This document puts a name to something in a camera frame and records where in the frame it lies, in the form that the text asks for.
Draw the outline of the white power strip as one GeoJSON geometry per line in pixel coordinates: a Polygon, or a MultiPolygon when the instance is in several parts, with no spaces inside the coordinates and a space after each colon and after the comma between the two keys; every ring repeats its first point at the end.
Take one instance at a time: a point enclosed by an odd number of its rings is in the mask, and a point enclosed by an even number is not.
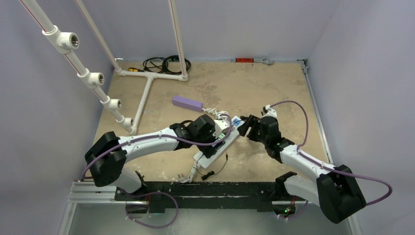
{"type": "Polygon", "coordinates": [[[211,155],[208,158],[201,151],[194,155],[193,158],[197,163],[197,167],[207,169],[220,156],[225,155],[227,149],[239,138],[240,135],[237,128],[240,127],[242,124],[244,124],[244,121],[241,120],[241,118],[239,118],[238,116],[234,116],[231,119],[230,134],[225,138],[226,133],[221,133],[221,135],[218,136],[218,140],[221,142],[212,146],[213,149],[216,151],[213,155],[211,155]]]}

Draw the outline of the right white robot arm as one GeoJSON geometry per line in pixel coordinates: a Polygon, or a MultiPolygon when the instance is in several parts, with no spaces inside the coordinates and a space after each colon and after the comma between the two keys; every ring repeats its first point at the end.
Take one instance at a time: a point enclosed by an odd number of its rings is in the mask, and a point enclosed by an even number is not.
{"type": "Polygon", "coordinates": [[[270,158],[294,169],[276,178],[274,196],[303,198],[319,206],[335,224],[366,207],[366,199],[349,167],[325,164],[301,152],[298,145],[282,136],[275,117],[242,116],[240,123],[239,135],[263,144],[270,158]]]}

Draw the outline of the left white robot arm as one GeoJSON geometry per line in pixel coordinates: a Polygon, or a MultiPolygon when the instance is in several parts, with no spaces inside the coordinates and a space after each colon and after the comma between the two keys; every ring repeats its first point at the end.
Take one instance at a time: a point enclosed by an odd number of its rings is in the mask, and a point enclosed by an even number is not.
{"type": "Polygon", "coordinates": [[[224,140],[219,136],[230,134],[229,116],[213,119],[203,114],[195,120],[176,122],[168,127],[137,136],[117,136],[106,132],[86,152],[86,171],[96,187],[116,186],[133,199],[146,194],[143,176],[130,171],[125,165],[139,157],[158,152],[177,151],[196,146],[208,158],[217,152],[224,140]]]}

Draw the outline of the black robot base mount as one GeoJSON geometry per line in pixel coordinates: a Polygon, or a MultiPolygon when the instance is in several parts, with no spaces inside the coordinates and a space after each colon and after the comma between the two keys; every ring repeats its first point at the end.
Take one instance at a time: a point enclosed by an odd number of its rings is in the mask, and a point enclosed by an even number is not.
{"type": "Polygon", "coordinates": [[[164,213],[166,209],[256,210],[292,217],[300,212],[296,197],[282,189],[284,176],[274,182],[158,182],[147,181],[138,192],[116,188],[115,200],[128,212],[164,213]]]}

